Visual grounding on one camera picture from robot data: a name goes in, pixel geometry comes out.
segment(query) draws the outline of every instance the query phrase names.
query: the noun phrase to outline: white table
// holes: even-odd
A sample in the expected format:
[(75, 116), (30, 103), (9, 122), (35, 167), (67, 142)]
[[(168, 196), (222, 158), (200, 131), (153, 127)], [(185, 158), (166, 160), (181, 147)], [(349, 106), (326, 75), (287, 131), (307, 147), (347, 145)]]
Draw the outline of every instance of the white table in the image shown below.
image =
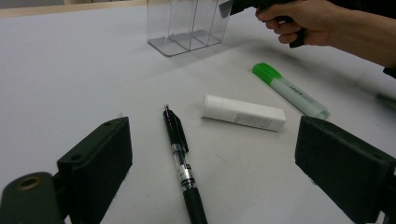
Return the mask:
[[(209, 223), (351, 223), (294, 163), (302, 113), (251, 73), (269, 63), (329, 108), (329, 121), (396, 157), (396, 98), (382, 67), (337, 49), (277, 42), (246, 10), (222, 44), (165, 58), (146, 43), (146, 8), (0, 19), (0, 189), (55, 174), (101, 123), (128, 116), (134, 165), (103, 223), (189, 223), (163, 105), (180, 117)], [(205, 93), (282, 108), (279, 133), (201, 119)]]

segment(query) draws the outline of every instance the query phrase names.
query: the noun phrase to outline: highlighter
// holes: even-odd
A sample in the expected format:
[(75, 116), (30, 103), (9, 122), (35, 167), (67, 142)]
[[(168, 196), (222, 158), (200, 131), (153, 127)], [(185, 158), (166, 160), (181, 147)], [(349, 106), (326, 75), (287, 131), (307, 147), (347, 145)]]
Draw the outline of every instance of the highlighter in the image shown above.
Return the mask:
[(253, 73), (307, 116), (317, 119), (326, 119), (330, 116), (326, 106), (282, 77), (272, 66), (258, 63), (253, 66)]

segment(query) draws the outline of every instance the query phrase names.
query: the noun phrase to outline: white plastic container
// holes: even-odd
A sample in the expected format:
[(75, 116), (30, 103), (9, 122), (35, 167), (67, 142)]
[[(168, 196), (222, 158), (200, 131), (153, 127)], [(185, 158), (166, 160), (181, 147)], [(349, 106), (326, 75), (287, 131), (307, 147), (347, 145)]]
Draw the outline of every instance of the white plastic container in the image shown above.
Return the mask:
[(219, 119), (235, 124), (278, 132), (286, 122), (282, 109), (255, 105), (210, 94), (205, 95), (203, 118)]

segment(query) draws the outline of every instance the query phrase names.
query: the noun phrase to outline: label on pen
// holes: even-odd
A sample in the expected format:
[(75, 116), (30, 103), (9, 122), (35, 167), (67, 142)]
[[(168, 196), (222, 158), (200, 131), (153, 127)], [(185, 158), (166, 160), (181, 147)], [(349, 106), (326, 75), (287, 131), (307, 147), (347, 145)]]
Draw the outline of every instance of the label on pen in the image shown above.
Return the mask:
[(194, 176), (192, 174), (192, 169), (189, 164), (186, 166), (180, 165), (178, 167), (178, 179), (180, 181), (186, 180), (186, 179), (193, 179)]
[(307, 102), (309, 102), (311, 104), (315, 103), (315, 100), (312, 97), (310, 97), (308, 94), (306, 94), (305, 92), (303, 92), (302, 90), (300, 90), (299, 88), (294, 86), (291, 82), (289, 82), (285, 78), (280, 78), (280, 79), (278, 79), (278, 81), (283, 83), (283, 84), (285, 84), (285, 86), (287, 86), (289, 89), (294, 91), (297, 95), (299, 95), (302, 98), (304, 98)]

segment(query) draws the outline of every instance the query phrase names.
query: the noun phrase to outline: transparent container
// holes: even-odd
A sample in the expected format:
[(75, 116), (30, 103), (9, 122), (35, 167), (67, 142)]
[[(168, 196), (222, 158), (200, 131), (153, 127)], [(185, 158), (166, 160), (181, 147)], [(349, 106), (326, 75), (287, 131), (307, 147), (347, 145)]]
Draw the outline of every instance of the transparent container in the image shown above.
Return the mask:
[(233, 0), (148, 0), (148, 43), (174, 56), (221, 43)]

